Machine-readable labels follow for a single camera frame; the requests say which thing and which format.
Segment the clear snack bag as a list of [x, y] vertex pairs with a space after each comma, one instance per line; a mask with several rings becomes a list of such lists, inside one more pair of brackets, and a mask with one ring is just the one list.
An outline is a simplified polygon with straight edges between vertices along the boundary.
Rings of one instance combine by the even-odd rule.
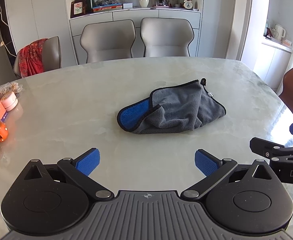
[[23, 90], [23, 85], [17, 82], [8, 82], [0, 87], [1, 95], [5, 95], [8, 92], [14, 92], [16, 96]]

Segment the red patterned cloth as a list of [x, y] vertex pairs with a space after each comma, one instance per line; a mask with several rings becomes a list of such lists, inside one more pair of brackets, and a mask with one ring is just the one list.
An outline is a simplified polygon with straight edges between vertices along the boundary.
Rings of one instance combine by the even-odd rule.
[[36, 40], [18, 52], [18, 66], [21, 77], [28, 77], [44, 72], [42, 51], [46, 40], [47, 38]]

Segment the left beige dining chair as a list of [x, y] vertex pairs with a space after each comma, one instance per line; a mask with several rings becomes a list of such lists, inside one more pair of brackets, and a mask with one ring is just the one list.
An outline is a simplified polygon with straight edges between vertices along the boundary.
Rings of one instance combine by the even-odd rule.
[[92, 23], [84, 27], [80, 45], [87, 63], [130, 59], [136, 30], [132, 20]]

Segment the small white box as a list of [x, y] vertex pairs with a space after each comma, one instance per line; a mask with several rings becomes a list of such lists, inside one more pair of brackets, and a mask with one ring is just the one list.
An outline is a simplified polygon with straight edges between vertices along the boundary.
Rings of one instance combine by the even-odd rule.
[[123, 3], [123, 9], [131, 9], [131, 8], [133, 8], [132, 3]]

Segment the pink round container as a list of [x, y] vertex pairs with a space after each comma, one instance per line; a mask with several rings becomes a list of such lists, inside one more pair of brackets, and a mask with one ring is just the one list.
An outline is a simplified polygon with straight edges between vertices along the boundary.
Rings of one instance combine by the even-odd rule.
[[7, 112], [13, 110], [18, 104], [18, 98], [14, 92], [7, 92], [1, 98], [1, 103]]

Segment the small alarm clock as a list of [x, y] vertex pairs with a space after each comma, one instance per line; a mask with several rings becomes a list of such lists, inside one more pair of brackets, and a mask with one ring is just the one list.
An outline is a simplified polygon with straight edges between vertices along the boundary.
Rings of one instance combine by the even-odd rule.
[[192, 10], [193, 9], [193, 2], [191, 0], [184, 0], [183, 7], [187, 10]]

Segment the grey blue microfiber towel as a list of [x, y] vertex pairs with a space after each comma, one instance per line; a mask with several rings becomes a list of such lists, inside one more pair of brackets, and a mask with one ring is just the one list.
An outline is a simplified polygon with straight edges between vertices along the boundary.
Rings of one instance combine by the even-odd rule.
[[227, 113], [206, 89], [206, 79], [155, 89], [150, 96], [121, 109], [119, 126], [133, 134], [193, 131]]

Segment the white electric kettle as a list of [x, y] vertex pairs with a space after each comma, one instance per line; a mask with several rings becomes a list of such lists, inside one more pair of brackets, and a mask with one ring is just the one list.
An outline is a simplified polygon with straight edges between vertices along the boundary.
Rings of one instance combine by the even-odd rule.
[[285, 38], [286, 30], [281, 25], [275, 24], [272, 28], [272, 35], [276, 40], [281, 42]]

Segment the beige chair with cloth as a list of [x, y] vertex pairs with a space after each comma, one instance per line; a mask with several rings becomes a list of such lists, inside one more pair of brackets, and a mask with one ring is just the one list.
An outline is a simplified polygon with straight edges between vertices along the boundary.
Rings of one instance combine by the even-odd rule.
[[[18, 59], [19, 55], [17, 53], [13, 66], [13, 71], [16, 74], [16, 76], [18, 76], [19, 78], [23, 78], [20, 76]], [[42, 62], [44, 72], [61, 68], [61, 46], [60, 39], [58, 36], [48, 38], [44, 43], [42, 51]]]

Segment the beige dining chair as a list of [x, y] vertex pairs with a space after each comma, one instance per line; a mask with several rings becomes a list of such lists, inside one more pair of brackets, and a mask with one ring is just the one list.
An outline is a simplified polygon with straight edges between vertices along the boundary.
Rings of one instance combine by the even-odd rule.
[[141, 20], [140, 38], [144, 57], [195, 57], [198, 32], [183, 18], [146, 17]]
[[87, 63], [130, 59], [136, 30], [132, 20], [92, 23], [84, 27], [80, 45]]

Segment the right beige dining chair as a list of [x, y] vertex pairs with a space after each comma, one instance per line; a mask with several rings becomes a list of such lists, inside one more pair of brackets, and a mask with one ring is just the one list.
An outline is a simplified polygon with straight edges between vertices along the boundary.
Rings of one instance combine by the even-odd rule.
[[144, 57], [195, 57], [198, 32], [183, 18], [146, 17], [141, 20], [140, 38]]

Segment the framed flower picture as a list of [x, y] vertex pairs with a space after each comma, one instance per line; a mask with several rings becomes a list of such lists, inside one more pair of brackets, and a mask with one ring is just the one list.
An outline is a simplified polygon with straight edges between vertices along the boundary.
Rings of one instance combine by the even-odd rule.
[[73, 1], [70, 6], [70, 18], [83, 16], [86, 14], [86, 1]]

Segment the white sideboard cabinet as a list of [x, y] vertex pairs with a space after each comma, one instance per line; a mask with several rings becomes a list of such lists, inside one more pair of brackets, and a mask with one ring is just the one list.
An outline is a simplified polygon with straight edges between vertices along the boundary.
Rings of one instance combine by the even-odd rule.
[[87, 61], [87, 53], [80, 45], [80, 36], [84, 27], [91, 23], [112, 22], [119, 20], [132, 20], [136, 29], [136, 39], [132, 46], [133, 57], [143, 57], [144, 44], [140, 37], [140, 23], [143, 18], [184, 18], [189, 21], [193, 28], [194, 39], [189, 45], [189, 54], [191, 57], [197, 57], [199, 48], [199, 39], [201, 32], [201, 13], [199, 11], [186, 9], [120, 9], [114, 11], [97, 12], [87, 14], [69, 20], [70, 30], [74, 43], [74, 50], [78, 64], [85, 64]]

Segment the stack of books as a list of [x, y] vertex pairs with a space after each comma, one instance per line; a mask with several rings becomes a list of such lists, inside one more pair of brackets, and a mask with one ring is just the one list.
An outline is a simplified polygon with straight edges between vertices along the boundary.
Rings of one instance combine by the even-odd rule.
[[98, 7], [92, 8], [92, 12], [100, 12], [100, 11], [107, 11], [107, 10], [115, 10], [115, 9], [122, 9], [123, 5], [121, 3], [116, 3], [116, 4], [109, 4], [109, 5], [101, 5]]

